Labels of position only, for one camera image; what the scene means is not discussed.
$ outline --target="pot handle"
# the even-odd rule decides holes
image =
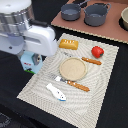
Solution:
[[[104,7],[106,7],[107,5],[109,5],[109,8],[107,9],[107,12],[108,12],[112,6],[110,3],[107,3]]]
[[[85,0],[84,2],[82,2],[82,3],[78,4],[78,5],[81,6],[81,5],[83,5],[84,3],[88,2],[88,1],[90,1],[90,0]]]

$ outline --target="plastic food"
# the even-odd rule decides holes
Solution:
[[[60,42],[59,48],[77,50],[78,41],[62,39],[61,42]]]
[[[100,58],[104,54],[104,50],[99,46],[93,47],[91,52],[92,52],[92,55],[95,56],[96,58]]]

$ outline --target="tomato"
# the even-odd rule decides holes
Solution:
[[[92,55],[95,56],[96,58],[100,58],[104,54],[104,50],[99,46],[93,47],[91,52],[92,52]]]

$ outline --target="beige plate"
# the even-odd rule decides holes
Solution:
[[[62,77],[66,80],[76,81],[85,76],[87,66],[83,60],[71,57],[60,64],[59,70]]]

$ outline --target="pot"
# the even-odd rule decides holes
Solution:
[[[64,20],[74,21],[79,19],[81,12],[81,5],[88,2],[90,0],[86,0],[80,4],[65,4],[61,7],[61,17]]]
[[[108,11],[111,8],[111,4],[107,3],[104,6],[100,4],[93,4],[83,9],[85,12],[85,23],[90,26],[100,26],[104,24]]]
[[[121,17],[123,19],[124,27],[128,30],[128,7],[122,11]]]

